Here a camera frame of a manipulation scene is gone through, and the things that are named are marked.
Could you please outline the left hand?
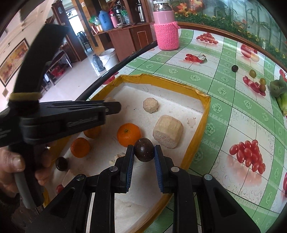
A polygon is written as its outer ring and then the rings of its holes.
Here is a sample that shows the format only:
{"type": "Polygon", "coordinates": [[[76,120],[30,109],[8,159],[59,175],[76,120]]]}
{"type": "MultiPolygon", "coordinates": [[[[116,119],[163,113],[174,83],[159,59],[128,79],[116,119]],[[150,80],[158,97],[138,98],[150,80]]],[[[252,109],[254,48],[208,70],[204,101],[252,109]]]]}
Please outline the left hand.
{"type": "MultiPolygon", "coordinates": [[[[46,149],[40,157],[43,168],[35,172],[35,178],[41,186],[49,180],[51,174],[52,156],[50,147],[56,145],[56,141],[46,144],[46,149]]],[[[7,147],[1,148],[1,190],[10,198],[14,198],[18,193],[18,188],[14,179],[14,173],[23,172],[25,162],[23,157],[15,152],[11,152],[7,147]]]]}

